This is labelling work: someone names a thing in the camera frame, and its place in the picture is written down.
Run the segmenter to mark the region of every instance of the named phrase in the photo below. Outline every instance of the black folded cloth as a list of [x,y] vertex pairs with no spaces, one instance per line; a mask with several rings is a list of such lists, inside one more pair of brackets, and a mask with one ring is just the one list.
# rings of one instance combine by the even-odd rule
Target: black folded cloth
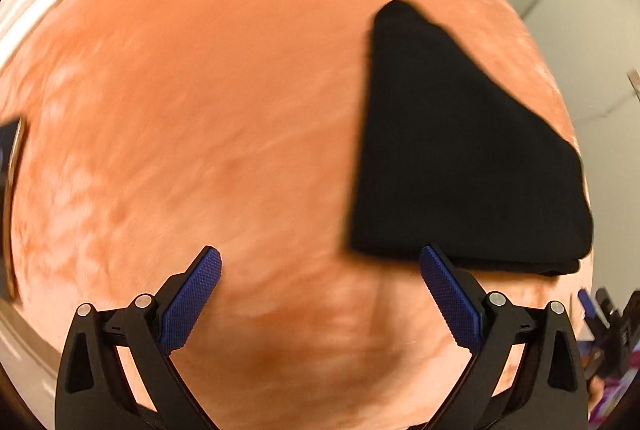
[[564,275],[593,239],[580,157],[404,1],[374,20],[348,246]]

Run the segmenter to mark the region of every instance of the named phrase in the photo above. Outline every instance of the fuzzy orange fabric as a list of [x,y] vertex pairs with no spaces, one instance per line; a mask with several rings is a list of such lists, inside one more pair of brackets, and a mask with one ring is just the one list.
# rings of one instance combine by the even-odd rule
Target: fuzzy orange fabric
[[[388,1],[52,9],[0,76],[2,118],[21,113],[29,126],[12,235],[18,308],[33,328],[62,349],[78,304],[123,307],[213,245],[222,280],[172,359],[217,425],[392,430],[430,418],[468,352],[417,269],[342,249],[368,32]],[[576,144],[505,0],[412,1]],[[590,285],[591,257],[559,279],[478,277],[515,303],[558,299],[577,326],[572,298]]]

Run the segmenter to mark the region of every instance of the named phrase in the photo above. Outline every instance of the black object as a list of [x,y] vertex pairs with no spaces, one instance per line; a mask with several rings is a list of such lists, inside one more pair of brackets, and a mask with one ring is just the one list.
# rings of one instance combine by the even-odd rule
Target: black object
[[[119,310],[97,312],[90,304],[78,308],[58,375],[57,429],[217,429],[160,344],[176,300],[191,294],[190,281],[211,251],[205,247],[187,272],[170,277],[155,297],[140,295]],[[414,429],[525,430],[532,422],[545,430],[585,429],[586,382],[564,310],[554,309],[554,303],[546,309],[514,306],[501,294],[496,301],[495,293],[485,294],[473,276],[455,270],[438,248],[428,247],[423,258],[425,282],[454,334],[468,331],[469,342],[478,336],[482,344],[433,420]],[[456,313],[462,314],[462,324],[451,317]],[[521,343],[526,349],[512,388],[492,397],[511,346]],[[157,413],[136,404],[115,346],[130,348]]]
[[[155,297],[140,295],[128,307],[111,311],[80,306],[62,352],[56,428],[217,430],[168,354],[186,341],[195,323],[193,314],[197,318],[221,269],[220,254],[205,247],[189,269],[169,277]],[[164,338],[174,330],[175,337]],[[157,413],[136,404],[116,346],[131,350]]]
[[[448,287],[434,279],[433,261]],[[456,326],[462,312],[480,309],[483,344],[433,419],[410,430],[586,430],[587,384],[561,303],[534,309],[514,306],[498,292],[487,294],[434,245],[422,252],[420,268],[456,341],[465,330]],[[514,344],[525,344],[525,349],[513,385],[492,396]]]
[[441,27],[392,1],[371,36],[348,244],[460,267],[562,275],[591,249],[574,147],[489,79]]
[[589,381],[594,376],[620,379],[630,368],[633,350],[640,342],[640,290],[635,291],[620,312],[614,306],[607,289],[596,291],[596,302],[602,310],[601,318],[585,290],[578,298],[585,310],[584,320],[593,334],[591,360],[585,370]]
[[14,179],[22,151],[24,121],[21,118],[0,125],[0,298],[13,301],[17,297],[14,260],[11,252],[11,210],[14,199]]

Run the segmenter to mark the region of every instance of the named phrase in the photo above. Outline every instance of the blue object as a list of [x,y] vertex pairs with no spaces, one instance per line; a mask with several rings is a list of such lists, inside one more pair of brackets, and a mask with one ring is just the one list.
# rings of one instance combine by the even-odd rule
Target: blue object
[[480,314],[430,246],[420,253],[420,273],[458,346],[478,352],[482,347]]
[[582,307],[584,309],[584,315],[587,318],[596,318],[598,316],[596,312],[596,307],[593,304],[593,300],[591,299],[591,296],[589,295],[586,289],[583,288],[583,289],[580,289],[580,291],[578,291],[578,299],[582,304]]
[[187,342],[221,273],[220,253],[215,248],[209,248],[164,311],[158,347],[165,356]]
[[593,352],[593,340],[578,340],[577,344],[581,357],[590,356]]

